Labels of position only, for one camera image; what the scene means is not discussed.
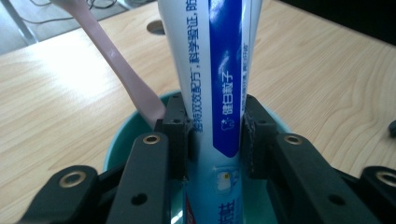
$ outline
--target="wooden table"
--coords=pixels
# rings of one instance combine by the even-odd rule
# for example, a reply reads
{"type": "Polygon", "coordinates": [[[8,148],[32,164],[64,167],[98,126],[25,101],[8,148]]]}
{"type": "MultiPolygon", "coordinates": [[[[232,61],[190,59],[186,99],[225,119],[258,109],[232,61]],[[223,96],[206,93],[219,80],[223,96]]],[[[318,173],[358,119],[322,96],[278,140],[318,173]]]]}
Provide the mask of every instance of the wooden table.
{"type": "MultiPolygon", "coordinates": [[[[101,22],[158,94],[178,89],[163,35],[146,26],[155,3],[101,22]]],[[[396,48],[279,2],[262,8],[248,92],[307,137],[335,168],[396,169],[396,48]]],[[[17,221],[56,172],[102,171],[116,130],[134,111],[81,30],[0,57],[0,223],[17,221]]]]}

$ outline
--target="toothpaste tube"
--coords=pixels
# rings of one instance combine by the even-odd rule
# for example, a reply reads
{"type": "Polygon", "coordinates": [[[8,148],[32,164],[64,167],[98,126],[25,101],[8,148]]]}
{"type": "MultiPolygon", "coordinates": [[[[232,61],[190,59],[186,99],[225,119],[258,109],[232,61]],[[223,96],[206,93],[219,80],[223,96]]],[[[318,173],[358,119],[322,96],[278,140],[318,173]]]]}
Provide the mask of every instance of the toothpaste tube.
{"type": "Polygon", "coordinates": [[[239,147],[262,0],[158,0],[193,121],[184,223],[243,223],[239,147]]]}

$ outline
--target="brass grommet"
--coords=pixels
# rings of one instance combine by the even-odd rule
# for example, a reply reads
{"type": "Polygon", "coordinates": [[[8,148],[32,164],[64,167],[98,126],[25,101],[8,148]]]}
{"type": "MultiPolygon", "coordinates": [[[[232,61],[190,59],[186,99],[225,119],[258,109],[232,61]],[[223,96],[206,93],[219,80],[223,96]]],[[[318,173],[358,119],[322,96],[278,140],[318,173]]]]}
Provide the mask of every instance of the brass grommet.
{"type": "Polygon", "coordinates": [[[59,186],[64,189],[73,188],[82,183],[86,177],[87,175],[82,171],[73,171],[61,178],[59,186]]]}
{"type": "Polygon", "coordinates": [[[303,140],[301,140],[300,137],[295,136],[295,135],[286,135],[284,139],[287,143],[296,145],[296,146],[303,143],[303,140]]]}
{"type": "Polygon", "coordinates": [[[143,142],[148,145],[154,145],[161,140],[161,137],[155,134],[143,138],[143,142]]]}

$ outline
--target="cable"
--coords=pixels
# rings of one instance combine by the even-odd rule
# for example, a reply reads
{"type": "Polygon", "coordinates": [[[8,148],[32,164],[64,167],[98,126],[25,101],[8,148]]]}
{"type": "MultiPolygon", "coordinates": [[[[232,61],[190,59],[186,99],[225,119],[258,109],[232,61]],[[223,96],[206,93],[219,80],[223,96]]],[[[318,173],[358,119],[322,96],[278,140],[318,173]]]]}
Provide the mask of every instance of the cable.
{"type": "MultiPolygon", "coordinates": [[[[51,2],[48,2],[48,3],[46,3],[46,4],[40,5],[40,4],[36,3],[36,2],[34,2],[33,0],[30,0],[30,1],[31,1],[35,6],[38,6],[38,7],[43,7],[43,6],[47,6],[47,5],[49,5],[49,4],[52,4],[51,2]]],[[[88,5],[88,7],[90,8],[90,10],[93,9],[93,8],[98,8],[98,9],[110,8],[110,7],[113,7],[113,6],[117,3],[117,0],[112,0],[111,3],[108,4],[107,6],[99,7],[99,6],[96,6],[96,5],[94,4],[95,1],[96,1],[96,0],[86,0],[86,3],[87,3],[87,5],[88,5]]],[[[22,16],[20,16],[20,18],[21,18],[21,20],[23,20],[23,21],[26,21],[26,22],[32,23],[32,24],[36,24],[36,25],[40,25],[40,24],[44,24],[44,23],[52,22],[52,21],[68,21],[68,20],[73,20],[73,19],[74,19],[73,17],[66,17],[66,18],[58,18],[58,19],[52,19],[52,20],[47,20],[47,21],[29,21],[29,20],[25,19],[25,18],[22,17],[22,16]]]]}
{"type": "Polygon", "coordinates": [[[36,3],[36,2],[33,1],[33,0],[30,0],[30,2],[31,2],[33,5],[37,6],[37,7],[44,7],[44,6],[47,6],[47,5],[52,4],[51,2],[43,3],[43,4],[38,4],[38,3],[36,3]]]}

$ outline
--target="screw hole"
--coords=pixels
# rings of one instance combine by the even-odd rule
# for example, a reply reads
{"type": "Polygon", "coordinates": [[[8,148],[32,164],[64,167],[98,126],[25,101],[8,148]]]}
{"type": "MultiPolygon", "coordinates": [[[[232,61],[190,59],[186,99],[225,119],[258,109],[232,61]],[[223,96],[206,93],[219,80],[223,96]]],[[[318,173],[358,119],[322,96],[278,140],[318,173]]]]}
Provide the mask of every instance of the screw hole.
{"type": "Polygon", "coordinates": [[[343,198],[341,198],[340,196],[335,195],[335,194],[330,195],[329,200],[330,200],[330,202],[335,203],[337,205],[345,205],[346,204],[346,201],[343,198]]]}
{"type": "Polygon", "coordinates": [[[161,138],[158,135],[149,135],[143,139],[143,142],[152,145],[158,143],[160,139],[161,138]]]}
{"type": "Polygon", "coordinates": [[[287,135],[285,136],[285,141],[292,144],[292,145],[300,145],[303,143],[300,137],[294,135],[287,135]]]}
{"type": "Polygon", "coordinates": [[[153,35],[165,35],[162,21],[152,21],[148,24],[147,29],[153,35]]]}
{"type": "Polygon", "coordinates": [[[133,205],[139,206],[145,203],[148,200],[148,196],[144,193],[140,193],[134,197],[132,197],[131,203],[133,205]]]}

